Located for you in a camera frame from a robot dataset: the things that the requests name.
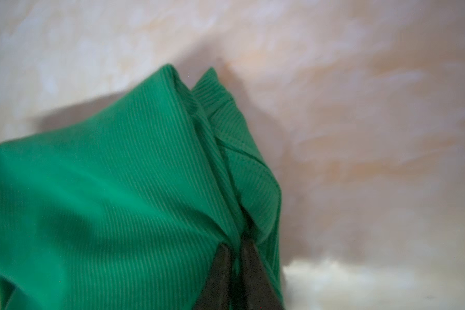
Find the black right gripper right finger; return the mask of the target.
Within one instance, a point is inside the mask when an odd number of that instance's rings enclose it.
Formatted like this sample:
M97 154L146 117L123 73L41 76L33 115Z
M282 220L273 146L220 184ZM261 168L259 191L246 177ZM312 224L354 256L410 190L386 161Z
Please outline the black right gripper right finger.
M240 261L241 278L245 296L244 309L284 309L281 300L269 280L257 246L250 236L242 236Z

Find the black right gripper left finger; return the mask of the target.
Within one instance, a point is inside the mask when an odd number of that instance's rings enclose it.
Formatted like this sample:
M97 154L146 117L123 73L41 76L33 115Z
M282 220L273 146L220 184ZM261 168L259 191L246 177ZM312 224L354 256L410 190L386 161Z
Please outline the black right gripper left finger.
M219 244L205 285L192 308L193 310L229 309L232 264L232 250L226 244Z

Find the green tank top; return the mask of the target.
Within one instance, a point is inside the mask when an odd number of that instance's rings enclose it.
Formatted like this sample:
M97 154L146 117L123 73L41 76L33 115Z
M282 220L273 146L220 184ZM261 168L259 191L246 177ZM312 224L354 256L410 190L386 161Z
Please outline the green tank top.
M281 300L280 187L210 68L166 65L63 129L0 144L1 309L192 309L216 248L242 236Z

